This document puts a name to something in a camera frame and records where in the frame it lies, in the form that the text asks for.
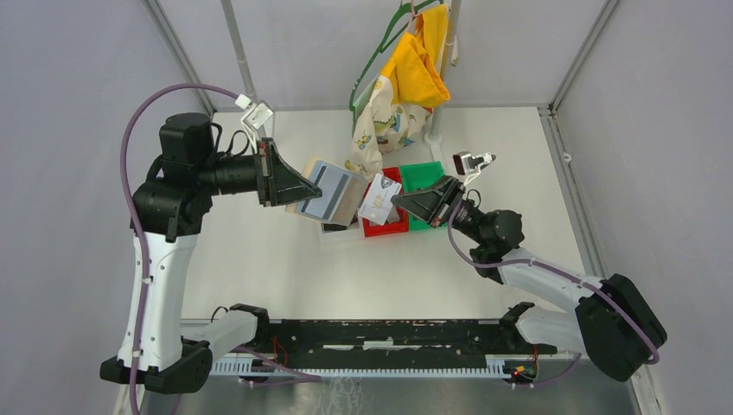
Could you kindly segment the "beige card holder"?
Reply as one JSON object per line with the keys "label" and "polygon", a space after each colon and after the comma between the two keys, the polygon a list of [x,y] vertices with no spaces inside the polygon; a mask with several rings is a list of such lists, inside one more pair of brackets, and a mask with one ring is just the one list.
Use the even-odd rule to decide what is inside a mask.
{"label": "beige card holder", "polygon": [[350,226],[369,181],[358,173],[318,157],[308,161],[303,176],[316,185],[322,195],[292,203],[285,211],[326,225]]}

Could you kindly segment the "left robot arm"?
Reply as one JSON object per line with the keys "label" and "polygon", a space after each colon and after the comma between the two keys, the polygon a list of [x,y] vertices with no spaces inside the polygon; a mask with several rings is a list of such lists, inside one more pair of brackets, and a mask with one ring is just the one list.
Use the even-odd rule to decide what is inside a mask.
{"label": "left robot arm", "polygon": [[135,248],[131,313],[118,353],[103,361],[103,380],[177,395],[202,389],[216,361],[239,346],[261,352],[271,343],[266,309],[237,303],[205,326],[181,325],[188,267],[205,215],[217,195],[253,192],[265,207],[322,195],[280,156],[273,139],[252,155],[218,150],[221,127],[207,115],[180,113],[159,131],[160,155],[144,183],[129,191]]}

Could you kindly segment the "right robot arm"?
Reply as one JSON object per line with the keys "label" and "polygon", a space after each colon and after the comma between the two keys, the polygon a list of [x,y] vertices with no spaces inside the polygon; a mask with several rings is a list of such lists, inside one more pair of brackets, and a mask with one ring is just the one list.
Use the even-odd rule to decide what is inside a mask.
{"label": "right robot arm", "polygon": [[431,227],[445,227],[457,255],[483,278],[526,291],[556,306],[522,305],[500,327],[501,346],[520,353],[545,344],[585,356],[613,380],[629,380],[660,362],[668,334],[636,285],[568,271],[522,247],[521,214],[483,212],[453,176],[427,188],[395,195],[392,203]]}

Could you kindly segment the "white VIP card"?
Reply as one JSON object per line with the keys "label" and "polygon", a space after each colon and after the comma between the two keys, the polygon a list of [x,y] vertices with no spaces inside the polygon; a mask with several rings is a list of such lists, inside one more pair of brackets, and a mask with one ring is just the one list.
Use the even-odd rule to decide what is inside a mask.
{"label": "white VIP card", "polygon": [[357,211],[357,215],[375,225],[385,225],[395,210],[392,198],[402,190],[402,184],[383,174],[376,174]]}

